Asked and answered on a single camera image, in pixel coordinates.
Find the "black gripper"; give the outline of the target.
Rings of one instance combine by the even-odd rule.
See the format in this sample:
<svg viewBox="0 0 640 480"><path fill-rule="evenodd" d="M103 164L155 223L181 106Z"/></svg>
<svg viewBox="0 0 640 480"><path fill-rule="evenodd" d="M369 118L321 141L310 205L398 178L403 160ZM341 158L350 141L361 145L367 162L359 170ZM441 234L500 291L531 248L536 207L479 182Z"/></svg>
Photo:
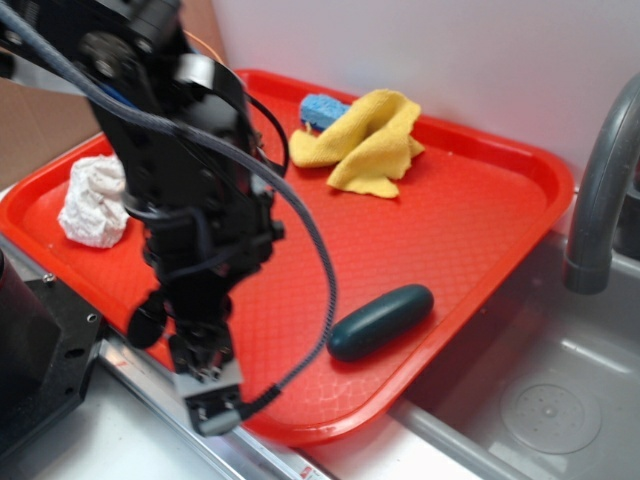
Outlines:
<svg viewBox="0 0 640 480"><path fill-rule="evenodd" d="M243 378L229 333L229 294L260 270L284 237L284 226L271 216L273 204L269 189L202 205L142 201L145 261L159 288L134 310L126 337L147 349L167 319L174 320L173 383L201 436L224 435L241 423Z"/></svg>

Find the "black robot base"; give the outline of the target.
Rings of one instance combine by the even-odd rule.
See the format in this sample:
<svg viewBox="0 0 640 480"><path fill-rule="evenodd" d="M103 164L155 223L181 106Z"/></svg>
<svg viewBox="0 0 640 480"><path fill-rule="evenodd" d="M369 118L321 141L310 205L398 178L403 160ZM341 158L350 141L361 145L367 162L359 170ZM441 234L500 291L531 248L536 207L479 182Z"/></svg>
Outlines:
<svg viewBox="0 0 640 480"><path fill-rule="evenodd" d="M102 315L64 282L23 280L1 256L1 459L86 396Z"/></svg>

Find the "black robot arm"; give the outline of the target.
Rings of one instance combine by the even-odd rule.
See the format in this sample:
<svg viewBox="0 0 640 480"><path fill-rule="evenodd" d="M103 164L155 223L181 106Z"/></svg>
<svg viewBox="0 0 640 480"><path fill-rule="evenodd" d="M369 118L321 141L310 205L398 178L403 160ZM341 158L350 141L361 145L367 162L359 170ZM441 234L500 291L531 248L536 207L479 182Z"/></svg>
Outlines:
<svg viewBox="0 0 640 480"><path fill-rule="evenodd" d="M67 82L87 97L158 282L128 341L147 349L173 327L177 390L194 429L217 436L254 411L240 397L230 294L284 235L263 185L283 167L261 151L241 80L191 48L179 11L177 1L5 1L1 44L25 62L22 82Z"/></svg>

